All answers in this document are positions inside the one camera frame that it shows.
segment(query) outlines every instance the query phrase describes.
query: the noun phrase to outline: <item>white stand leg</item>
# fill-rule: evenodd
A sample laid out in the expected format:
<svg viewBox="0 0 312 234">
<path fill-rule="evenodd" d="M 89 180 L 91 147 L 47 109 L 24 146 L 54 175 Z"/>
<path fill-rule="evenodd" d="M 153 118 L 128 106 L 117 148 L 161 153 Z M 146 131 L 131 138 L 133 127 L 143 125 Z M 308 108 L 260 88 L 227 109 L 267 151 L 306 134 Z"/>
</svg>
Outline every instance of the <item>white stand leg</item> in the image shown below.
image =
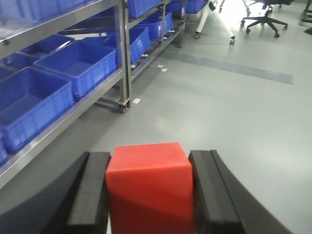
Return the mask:
<svg viewBox="0 0 312 234">
<path fill-rule="evenodd" d="M 203 10 L 203 16 L 201 17 L 201 20 L 199 22 L 199 25 L 197 27 L 196 33 L 201 33 L 201 31 L 203 30 L 203 27 L 206 23 L 206 20 L 208 18 L 209 15 L 209 7 L 208 4 L 205 5 L 204 10 Z"/>
<path fill-rule="evenodd" d="M 204 8 L 204 12 L 203 12 L 203 16 L 200 20 L 200 23 L 197 27 L 196 33 L 195 33 L 195 39 L 199 39 L 200 38 L 200 33 L 203 30 L 203 27 L 205 25 L 205 22 L 207 20 L 209 11 L 212 11 L 214 13 L 214 15 L 216 16 L 216 18 L 219 20 L 219 22 L 221 23 L 222 27 L 224 28 L 224 30 L 227 32 L 227 34 L 230 36 L 231 41 L 230 41 L 230 45 L 234 45 L 235 42 L 235 36 L 232 33 L 232 31 L 228 28 L 228 26 L 224 23 L 223 19 L 221 18 L 220 14 L 215 10 L 215 6 L 213 4 L 212 1 L 209 1 L 208 4 L 205 6 Z"/>
</svg>

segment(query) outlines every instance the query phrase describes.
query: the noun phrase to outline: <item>epoxy floor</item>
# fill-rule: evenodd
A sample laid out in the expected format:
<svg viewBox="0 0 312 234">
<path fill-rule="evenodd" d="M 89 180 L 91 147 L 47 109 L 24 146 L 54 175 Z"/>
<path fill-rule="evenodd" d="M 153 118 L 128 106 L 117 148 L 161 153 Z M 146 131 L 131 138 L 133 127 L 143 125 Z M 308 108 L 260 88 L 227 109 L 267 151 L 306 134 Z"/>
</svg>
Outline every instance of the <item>epoxy floor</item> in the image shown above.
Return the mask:
<svg viewBox="0 0 312 234">
<path fill-rule="evenodd" d="M 254 5 L 251 16 L 261 7 Z M 274 6 L 272 17 L 289 23 L 275 39 L 267 25 L 246 35 L 242 2 L 227 0 L 221 15 L 235 46 L 212 14 L 198 40 L 196 24 L 187 24 L 183 48 L 170 45 L 134 81 L 133 98 L 141 101 L 118 114 L 108 101 L 117 100 L 111 90 L 104 105 L 93 105 L 0 190 L 0 214 L 42 189 L 84 151 L 177 141 L 186 154 L 217 149 L 285 226 L 311 234 L 312 36 L 298 26 L 304 7 Z M 223 69 L 228 66 L 231 71 Z M 274 79 L 280 74 L 287 82 Z"/>
</svg>

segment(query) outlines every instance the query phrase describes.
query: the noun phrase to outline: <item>office chair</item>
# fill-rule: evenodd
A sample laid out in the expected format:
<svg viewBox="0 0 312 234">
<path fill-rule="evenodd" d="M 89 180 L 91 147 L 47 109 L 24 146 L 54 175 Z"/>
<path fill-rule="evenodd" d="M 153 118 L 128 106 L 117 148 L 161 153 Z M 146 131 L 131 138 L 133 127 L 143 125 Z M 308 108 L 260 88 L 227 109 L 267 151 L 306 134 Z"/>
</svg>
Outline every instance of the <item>office chair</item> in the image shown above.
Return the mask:
<svg viewBox="0 0 312 234">
<path fill-rule="evenodd" d="M 274 4 L 279 4 L 280 6 L 282 4 L 290 5 L 292 3 L 292 1 L 293 0 L 256 0 L 255 3 L 258 3 L 258 2 L 263 3 L 263 7 L 262 7 L 263 10 L 265 10 L 265 9 L 268 9 L 268 10 L 266 11 L 265 15 L 262 17 L 244 17 L 243 20 L 241 21 L 241 27 L 244 26 L 245 20 L 256 20 L 256 22 L 253 22 L 252 24 L 247 26 L 246 33 L 250 33 L 250 27 L 253 27 L 259 23 L 261 23 L 261 24 L 267 23 L 275 31 L 274 37 L 278 38 L 279 37 L 278 29 L 274 26 L 273 23 L 284 25 L 283 30 L 287 30 L 288 24 L 285 22 L 282 22 L 282 21 L 279 21 L 276 19 L 272 19 L 269 17 L 269 13 L 272 12 L 272 6 L 271 5 L 274 5 Z"/>
</svg>

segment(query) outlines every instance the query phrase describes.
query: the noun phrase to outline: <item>blue plastic crate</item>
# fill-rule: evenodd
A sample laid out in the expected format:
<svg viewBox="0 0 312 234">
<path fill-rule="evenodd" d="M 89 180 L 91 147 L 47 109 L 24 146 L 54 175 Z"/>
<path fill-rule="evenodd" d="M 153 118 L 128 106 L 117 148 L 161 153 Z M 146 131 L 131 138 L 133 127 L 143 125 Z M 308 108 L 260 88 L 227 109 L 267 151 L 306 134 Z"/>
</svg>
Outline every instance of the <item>blue plastic crate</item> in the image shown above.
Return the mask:
<svg viewBox="0 0 312 234">
<path fill-rule="evenodd" d="M 136 64 L 141 55 L 151 46 L 148 27 L 130 29 L 130 56 L 131 64 Z"/>
<path fill-rule="evenodd" d="M 18 0 L 0 0 L 0 15 L 9 18 L 22 19 L 23 12 Z"/>
<path fill-rule="evenodd" d="M 148 27 L 150 40 L 161 38 L 161 19 L 159 11 L 142 20 L 137 27 Z"/>
<path fill-rule="evenodd" d="M 35 65 L 71 79 L 74 98 L 80 100 L 116 70 L 116 50 L 77 40 Z"/>
<path fill-rule="evenodd" d="M 172 12 L 173 16 L 181 15 L 181 2 L 180 0 L 173 0 L 166 5 L 166 11 Z"/>
<path fill-rule="evenodd" d="M 163 25 L 164 34 L 168 33 L 173 27 L 174 27 L 174 22 L 172 20 L 172 13 L 166 12 L 164 25 Z"/>
<path fill-rule="evenodd" d="M 116 49 L 116 64 L 121 64 L 121 46 L 117 45 L 117 38 L 115 34 L 104 37 L 88 37 L 84 38 L 83 40 L 93 44 L 103 45 Z"/>
<path fill-rule="evenodd" d="M 0 129 L 16 153 L 74 103 L 71 83 L 28 67 L 0 82 Z"/>
<path fill-rule="evenodd" d="M 87 0 L 59 0 L 60 11 L 66 12 L 86 2 L 88 1 Z"/>
<path fill-rule="evenodd" d="M 104 17 L 104 16 L 113 16 L 115 14 L 114 7 L 111 7 L 105 11 L 102 11 L 92 17 Z"/>
<path fill-rule="evenodd" d="M 39 22 L 58 16 L 89 0 L 0 0 L 0 15 Z"/>
<path fill-rule="evenodd" d="M 200 11 L 205 5 L 205 0 L 187 0 L 186 1 L 186 13 L 195 14 Z M 174 16 L 181 15 L 181 3 L 180 0 L 173 0 L 166 5 L 166 11 L 172 12 Z"/>
<path fill-rule="evenodd" d="M 87 37 L 82 40 L 85 40 L 87 42 L 90 42 L 92 44 L 96 45 L 102 45 L 109 39 L 109 36 L 101 36 L 101 37 Z"/>
<path fill-rule="evenodd" d="M 26 21 L 39 22 L 60 14 L 59 0 L 19 0 Z"/>
<path fill-rule="evenodd" d="M 27 48 L 19 51 L 18 54 L 27 57 L 28 62 L 32 65 L 32 63 L 44 58 L 54 50 L 60 49 L 73 41 L 73 38 L 55 34 L 28 46 Z"/>
<path fill-rule="evenodd" d="M 31 59 L 18 52 L 5 57 L 2 61 L 7 68 L 16 72 L 33 64 Z"/>
<path fill-rule="evenodd" d="M 3 138 L 3 134 L 0 133 L 0 166 L 2 166 L 8 161 L 8 154 L 5 150 L 2 138 Z"/>
<path fill-rule="evenodd" d="M 129 17 L 138 18 L 153 7 L 159 5 L 161 0 L 128 0 Z"/>
<path fill-rule="evenodd" d="M 187 0 L 186 1 L 186 13 L 196 14 L 205 5 L 205 0 Z"/>
<path fill-rule="evenodd" d="M 16 72 L 15 69 L 5 66 L 3 63 L 0 62 L 0 81 L 9 77 L 10 75 Z"/>
</svg>

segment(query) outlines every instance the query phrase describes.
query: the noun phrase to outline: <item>red cube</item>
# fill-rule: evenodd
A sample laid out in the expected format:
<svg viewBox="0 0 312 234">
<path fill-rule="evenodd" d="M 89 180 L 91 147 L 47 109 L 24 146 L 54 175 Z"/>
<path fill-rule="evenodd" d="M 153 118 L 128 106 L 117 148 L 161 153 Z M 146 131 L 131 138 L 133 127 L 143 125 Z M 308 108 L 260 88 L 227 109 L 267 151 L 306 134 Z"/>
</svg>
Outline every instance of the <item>red cube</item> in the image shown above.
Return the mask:
<svg viewBox="0 0 312 234">
<path fill-rule="evenodd" d="M 117 147 L 106 183 L 113 234 L 194 234 L 192 166 L 179 143 Z"/>
</svg>

